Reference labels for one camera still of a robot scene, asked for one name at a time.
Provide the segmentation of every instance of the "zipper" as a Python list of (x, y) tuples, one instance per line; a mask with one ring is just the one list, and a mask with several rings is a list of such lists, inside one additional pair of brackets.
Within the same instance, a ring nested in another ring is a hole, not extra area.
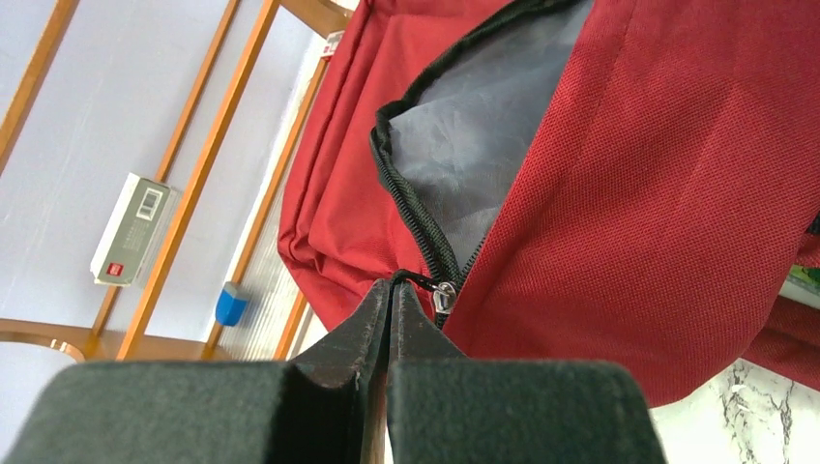
[(435, 309), (435, 324), (439, 329), (444, 327), (447, 318), (453, 312), (458, 292), (461, 291), (467, 275), (473, 268), (486, 236), (476, 247), (463, 269), (459, 269), (453, 248), (441, 228), (427, 211), (410, 183), (393, 166), (390, 120), (415, 106), (422, 93), (445, 71), (455, 65), (464, 53), (470, 51), (473, 45), (507, 29), (514, 20), (555, 13), (576, 2), (577, 0), (512, 1), (430, 64), (410, 85), (401, 100), (391, 101), (376, 111), (376, 124), (370, 131), (369, 141), (379, 181), (390, 193), (402, 221), (413, 235), (427, 264), (430, 277), (415, 275), (405, 270), (399, 270), (397, 273), (414, 274), (410, 278), (425, 290), (432, 292), (430, 298)]

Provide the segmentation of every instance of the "marble surface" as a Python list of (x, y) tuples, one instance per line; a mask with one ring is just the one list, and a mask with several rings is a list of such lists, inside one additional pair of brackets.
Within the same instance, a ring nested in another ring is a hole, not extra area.
[(820, 463), (820, 391), (744, 360), (652, 416), (670, 464)]

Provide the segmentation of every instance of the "red nylon fabric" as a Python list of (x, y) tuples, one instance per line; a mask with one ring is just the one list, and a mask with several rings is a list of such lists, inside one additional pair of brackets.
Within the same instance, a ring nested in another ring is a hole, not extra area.
[[(285, 190), (279, 252), (332, 329), (424, 262), (367, 136), (504, 2), (356, 11)], [(738, 357), (820, 389), (820, 311), (777, 296), (820, 210), (820, 4), (598, 0), (445, 333), (476, 358), (605, 359), (652, 405)]]

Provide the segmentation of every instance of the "red backpack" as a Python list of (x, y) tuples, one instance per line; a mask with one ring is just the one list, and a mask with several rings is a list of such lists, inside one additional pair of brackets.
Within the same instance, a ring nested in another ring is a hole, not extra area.
[(653, 405), (739, 357), (820, 389), (820, 311), (777, 295), (820, 266), (820, 4), (504, 3), (356, 11), (281, 213), (322, 322), (405, 269), (471, 357), (613, 361)]

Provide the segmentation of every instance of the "zipper pull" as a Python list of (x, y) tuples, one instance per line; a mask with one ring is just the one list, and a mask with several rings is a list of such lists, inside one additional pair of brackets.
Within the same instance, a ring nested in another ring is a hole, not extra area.
[(435, 307), (436, 314), (450, 315), (455, 306), (455, 297), (458, 295), (455, 292), (455, 285), (452, 282), (441, 282), (433, 285), (433, 307)]

